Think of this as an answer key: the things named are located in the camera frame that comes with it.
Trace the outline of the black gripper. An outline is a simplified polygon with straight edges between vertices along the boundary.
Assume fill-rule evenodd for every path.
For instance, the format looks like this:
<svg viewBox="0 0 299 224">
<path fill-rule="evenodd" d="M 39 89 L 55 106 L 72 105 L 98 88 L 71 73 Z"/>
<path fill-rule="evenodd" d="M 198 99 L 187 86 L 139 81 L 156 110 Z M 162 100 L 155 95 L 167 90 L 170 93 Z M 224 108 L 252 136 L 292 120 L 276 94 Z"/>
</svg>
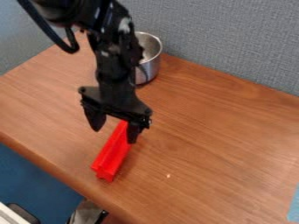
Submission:
<svg viewBox="0 0 299 224">
<path fill-rule="evenodd" d="M 80 104 L 88 119 L 90 127 L 99 132 L 107 116 L 114 116 L 130 122 L 127 126 L 127 142 L 136 143 L 143 129 L 151 125 L 152 110 L 136 96 L 136 76 L 111 80 L 102 78 L 96 87 L 79 88 Z"/>
</svg>

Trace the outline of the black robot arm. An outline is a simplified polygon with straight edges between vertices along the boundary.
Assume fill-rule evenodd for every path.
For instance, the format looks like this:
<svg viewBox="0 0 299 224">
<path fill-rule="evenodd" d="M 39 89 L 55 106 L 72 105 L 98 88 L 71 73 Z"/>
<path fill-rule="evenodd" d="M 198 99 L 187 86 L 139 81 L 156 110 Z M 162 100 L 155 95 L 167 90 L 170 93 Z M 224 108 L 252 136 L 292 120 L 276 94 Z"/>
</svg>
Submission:
<svg viewBox="0 0 299 224">
<path fill-rule="evenodd" d="M 42 17 L 54 25 L 79 27 L 96 56 L 95 87 L 80 87 L 82 107 L 88 124 L 99 131 L 107 117 L 128 122 L 132 144 L 150 128 L 151 108 L 136 96 L 136 68 L 144 48 L 139 45 L 128 9 L 118 0 L 31 0 Z"/>
</svg>

